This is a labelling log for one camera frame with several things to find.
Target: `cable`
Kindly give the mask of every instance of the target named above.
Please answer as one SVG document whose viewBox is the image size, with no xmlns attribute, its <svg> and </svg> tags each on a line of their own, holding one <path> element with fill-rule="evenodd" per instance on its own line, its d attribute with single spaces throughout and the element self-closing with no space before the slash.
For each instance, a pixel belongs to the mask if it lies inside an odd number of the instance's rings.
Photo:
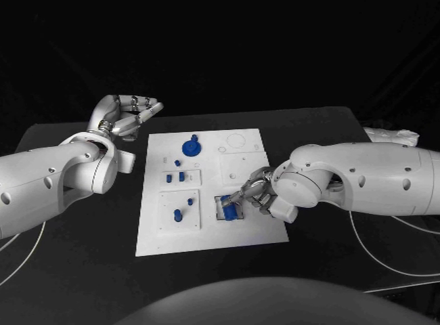
<svg viewBox="0 0 440 325">
<path fill-rule="evenodd" d="M 390 217 L 395 220 L 398 220 L 399 222 L 402 222 L 405 225 L 408 225 L 409 227 L 412 227 L 414 229 L 418 229 L 422 232 L 428 232 L 429 234 L 440 235 L 440 232 L 435 232 L 434 230 L 428 230 L 428 229 L 424 229 L 421 227 L 416 227 L 415 225 L 411 225 L 405 220 L 401 220 L 399 218 L 393 217 L 392 215 L 390 215 Z"/>
<path fill-rule="evenodd" d="M 37 247 L 37 244 L 38 244 L 38 241 L 40 241 L 40 237 L 41 237 L 41 233 L 43 233 L 43 229 L 46 227 L 46 222 L 43 222 L 41 224 L 41 229 L 40 229 L 40 233 L 38 233 L 38 237 L 37 237 L 37 240 L 35 240 L 35 243 L 34 243 L 34 247 L 31 248 L 31 252 L 28 253 L 24 261 L 21 262 L 21 265 L 17 267 L 17 269 L 14 270 L 14 272 L 8 275 L 8 277 L 1 281 L 0 283 L 0 286 L 9 280 L 11 276 L 18 272 L 20 268 L 22 267 L 25 261 L 28 260 L 28 257 L 31 256 L 31 253 L 34 252 L 34 249 Z"/>
<path fill-rule="evenodd" d="M 373 258 L 373 260 L 382 265 L 385 266 L 389 270 L 392 270 L 393 272 L 402 274 L 403 276 L 419 276 L 419 277 L 424 277 L 424 276 L 440 276 L 440 273 L 434 273 L 434 274 L 412 274 L 412 273 L 406 273 L 406 272 L 402 272 L 393 268 L 390 268 L 386 264 L 383 264 L 383 262 L 380 262 L 377 260 L 377 258 L 372 255 L 372 253 L 369 252 L 369 249 L 366 248 L 366 246 L 363 246 L 363 241 L 360 240 L 360 237 L 359 237 L 359 234 L 357 234 L 357 231 L 356 231 L 356 227 L 353 225 L 353 215 L 350 214 L 350 211 L 349 211 L 349 218 L 350 218 L 350 224 L 353 226 L 353 232 L 356 234 L 356 237 L 357 237 L 357 240 L 359 240 L 359 243 L 360 243 L 360 246 L 363 247 L 363 250 L 366 251 L 366 253 L 369 254 L 370 258 Z"/>
<path fill-rule="evenodd" d="M 7 245 L 9 245 L 9 243 L 17 239 L 17 236 L 18 236 L 20 234 L 17 234 L 8 241 L 7 241 L 7 243 L 1 246 L 1 248 L 0 248 L 0 252 L 7 248 Z"/>
</svg>

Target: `dark table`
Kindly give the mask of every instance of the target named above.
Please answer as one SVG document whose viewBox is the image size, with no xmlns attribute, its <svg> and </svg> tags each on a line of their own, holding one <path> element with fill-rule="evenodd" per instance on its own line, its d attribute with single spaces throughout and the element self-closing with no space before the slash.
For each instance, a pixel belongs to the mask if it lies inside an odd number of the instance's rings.
<svg viewBox="0 0 440 325">
<path fill-rule="evenodd" d="M 15 152 L 57 146 L 86 125 L 33 125 Z M 271 166 L 304 144 L 369 141 L 344 107 L 154 117 L 135 142 L 115 141 L 119 150 L 136 155 L 132 173 L 119 173 L 105 195 L 76 201 L 47 221 L 34 254 L 0 288 L 0 324 L 112 324 L 173 293 L 233 278 L 311 278 L 363 291 L 440 281 L 440 276 L 415 278 L 382 267 L 360 247 L 347 211 L 327 203 L 300 209 L 285 225 L 288 243 L 134 256 L 148 134 L 248 128 L 261 130 Z M 405 272 L 440 272 L 435 236 L 389 217 L 353 213 L 353 218 L 385 263 Z M 0 281 L 22 262 L 38 233 L 40 226 L 0 253 Z"/>
</svg>

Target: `blue part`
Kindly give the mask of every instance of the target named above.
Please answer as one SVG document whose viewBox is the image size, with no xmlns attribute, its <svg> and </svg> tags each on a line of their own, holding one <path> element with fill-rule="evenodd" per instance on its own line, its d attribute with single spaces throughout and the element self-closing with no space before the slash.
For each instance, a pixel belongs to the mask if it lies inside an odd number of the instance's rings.
<svg viewBox="0 0 440 325">
<path fill-rule="evenodd" d="M 193 134 L 191 139 L 181 146 L 181 152 L 187 157 L 194 157 L 200 151 L 201 145 L 197 142 L 197 135 Z"/>
<path fill-rule="evenodd" d="M 229 195 L 222 196 L 222 201 L 229 197 Z M 222 208 L 222 212 L 224 212 L 224 220 L 232 221 L 236 219 L 236 205 Z"/>
<path fill-rule="evenodd" d="M 180 213 L 180 210 L 175 209 L 174 212 L 173 212 L 173 219 L 180 222 L 181 221 L 181 213 Z"/>
</svg>

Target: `white panel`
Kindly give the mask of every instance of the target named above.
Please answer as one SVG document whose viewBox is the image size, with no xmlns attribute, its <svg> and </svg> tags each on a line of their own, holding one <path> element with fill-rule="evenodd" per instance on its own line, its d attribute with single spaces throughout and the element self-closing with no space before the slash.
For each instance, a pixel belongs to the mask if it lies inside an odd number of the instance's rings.
<svg viewBox="0 0 440 325">
<path fill-rule="evenodd" d="M 171 234 L 178 232 L 196 232 L 200 230 L 200 210 L 199 210 L 197 190 L 161 192 L 158 194 L 158 213 L 157 227 L 158 234 Z M 178 209 L 181 221 L 173 218 L 173 212 Z"/>
<path fill-rule="evenodd" d="M 160 188 L 161 189 L 177 189 L 177 188 L 199 188 L 201 186 L 200 171 L 183 171 L 184 181 L 178 180 L 178 173 L 183 170 L 177 171 L 164 171 L 160 174 Z M 171 182 L 167 183 L 167 175 L 171 175 Z"/>
<path fill-rule="evenodd" d="M 191 134 L 197 135 L 201 151 L 194 157 L 187 157 L 181 153 L 181 145 L 190 140 Z M 237 163 L 236 166 L 232 166 L 235 162 L 227 160 L 232 158 L 222 158 L 222 156 L 232 157 L 230 154 L 252 152 L 252 155 L 245 155 L 248 163 Z M 175 160 L 180 161 L 178 167 L 174 165 Z M 262 166 L 268 166 L 268 159 L 258 129 L 149 135 L 145 155 L 136 256 L 288 241 L 284 222 L 271 218 L 268 215 L 262 215 L 258 209 L 253 208 L 250 203 L 245 200 L 240 202 L 243 219 L 233 221 L 216 219 L 214 197 L 232 194 L 245 183 L 250 172 Z M 226 183 L 224 185 L 222 175 L 229 175 L 232 169 L 237 180 L 235 184 Z M 196 174 L 193 174 L 193 178 L 199 179 L 200 182 L 196 187 L 188 187 L 188 191 L 180 190 L 183 188 L 175 187 L 175 184 L 171 186 L 167 185 L 165 173 L 175 172 L 178 177 L 178 171 L 200 173 L 197 178 L 194 176 Z M 196 224 L 199 225 L 199 230 L 193 230 L 188 223 L 183 225 L 183 221 L 186 220 L 183 219 L 180 227 L 184 227 L 184 231 L 175 232 L 168 228 L 173 225 L 177 226 L 177 224 L 173 223 L 167 224 L 168 231 L 162 232 L 161 230 L 164 229 L 157 229 L 164 228 L 164 220 L 160 219 L 160 214 L 165 216 L 165 222 L 174 222 L 173 210 L 180 209 L 174 207 L 177 207 L 181 202 L 187 204 L 183 195 L 191 190 L 197 192 L 200 223 Z M 167 201 L 178 203 L 164 204 L 162 202 Z M 161 227 L 158 227 L 158 220 L 162 220 Z"/>
<path fill-rule="evenodd" d="M 263 167 L 265 152 L 222 154 L 222 183 L 224 186 L 242 185 L 253 171 Z"/>
</svg>

